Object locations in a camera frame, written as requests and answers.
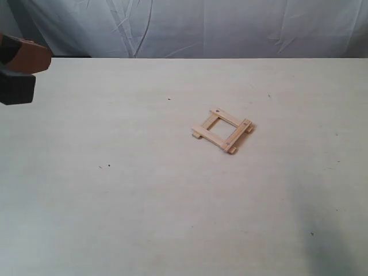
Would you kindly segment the wood strip with magnets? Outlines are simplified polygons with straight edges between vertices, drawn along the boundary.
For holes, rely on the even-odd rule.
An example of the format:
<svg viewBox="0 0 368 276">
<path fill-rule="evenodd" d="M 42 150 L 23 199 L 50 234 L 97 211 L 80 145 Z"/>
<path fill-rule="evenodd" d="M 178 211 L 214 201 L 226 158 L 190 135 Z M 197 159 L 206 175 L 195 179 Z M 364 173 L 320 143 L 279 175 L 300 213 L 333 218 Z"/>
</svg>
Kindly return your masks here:
<svg viewBox="0 0 368 276">
<path fill-rule="evenodd" d="M 239 126 L 236 127 L 234 132 L 224 140 L 223 144 L 221 145 L 222 150 L 228 154 L 233 154 L 236 151 L 234 144 L 251 126 L 252 122 L 250 120 L 243 120 Z"/>
</svg>

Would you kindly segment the white backdrop cloth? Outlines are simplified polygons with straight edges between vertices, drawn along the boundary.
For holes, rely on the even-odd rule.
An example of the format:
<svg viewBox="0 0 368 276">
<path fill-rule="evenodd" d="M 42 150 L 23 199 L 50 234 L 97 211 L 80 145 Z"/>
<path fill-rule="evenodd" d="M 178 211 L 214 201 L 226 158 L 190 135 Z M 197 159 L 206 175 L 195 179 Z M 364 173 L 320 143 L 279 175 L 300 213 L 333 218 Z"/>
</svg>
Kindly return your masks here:
<svg viewBox="0 0 368 276">
<path fill-rule="evenodd" d="M 366 1 L 2 1 L 1 32 L 91 58 L 365 58 Z"/>
</svg>

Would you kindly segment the plain wood strip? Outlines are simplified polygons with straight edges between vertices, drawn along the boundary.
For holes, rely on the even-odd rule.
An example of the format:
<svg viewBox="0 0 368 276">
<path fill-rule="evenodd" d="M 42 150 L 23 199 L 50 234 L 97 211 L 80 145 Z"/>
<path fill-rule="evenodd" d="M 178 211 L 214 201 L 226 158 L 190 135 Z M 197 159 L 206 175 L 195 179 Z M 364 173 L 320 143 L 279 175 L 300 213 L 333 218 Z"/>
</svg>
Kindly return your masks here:
<svg viewBox="0 0 368 276">
<path fill-rule="evenodd" d="M 225 140 L 223 140 L 220 136 L 210 132 L 209 130 L 205 129 L 200 125 L 195 125 L 192 127 L 192 131 L 197 133 L 199 137 L 203 137 L 207 139 L 209 142 L 213 143 L 214 145 L 220 147 L 222 150 L 225 150 L 227 144 Z"/>
</svg>

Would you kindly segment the wood strip with hole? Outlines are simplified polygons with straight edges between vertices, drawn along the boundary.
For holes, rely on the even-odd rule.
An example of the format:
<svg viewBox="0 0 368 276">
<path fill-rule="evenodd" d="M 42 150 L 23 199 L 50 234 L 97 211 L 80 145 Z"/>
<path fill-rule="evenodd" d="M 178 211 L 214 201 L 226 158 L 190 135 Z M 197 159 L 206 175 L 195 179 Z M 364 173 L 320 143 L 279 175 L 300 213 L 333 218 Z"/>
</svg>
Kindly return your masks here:
<svg viewBox="0 0 368 276">
<path fill-rule="evenodd" d="M 202 127 L 204 127 L 205 129 L 207 129 L 207 130 L 209 130 L 210 131 L 210 128 L 212 127 L 212 126 L 214 126 L 214 124 L 216 123 L 216 122 L 218 122 L 219 120 L 222 120 L 222 119 L 220 119 L 220 118 L 218 118 L 216 115 L 214 115 L 213 113 L 211 113 L 210 112 L 210 116 L 200 125 L 200 126 L 202 126 Z M 254 125 L 253 125 L 253 122 L 252 122 L 252 126 L 245 132 L 246 134 L 250 134 L 252 131 L 253 131 L 253 129 L 254 129 Z M 199 137 L 199 135 L 197 134 L 197 133 L 195 133 L 195 132 L 193 132 L 192 131 L 192 136 L 194 137 L 194 138 L 196 138 L 196 139 L 204 139 L 203 137 Z"/>
</svg>

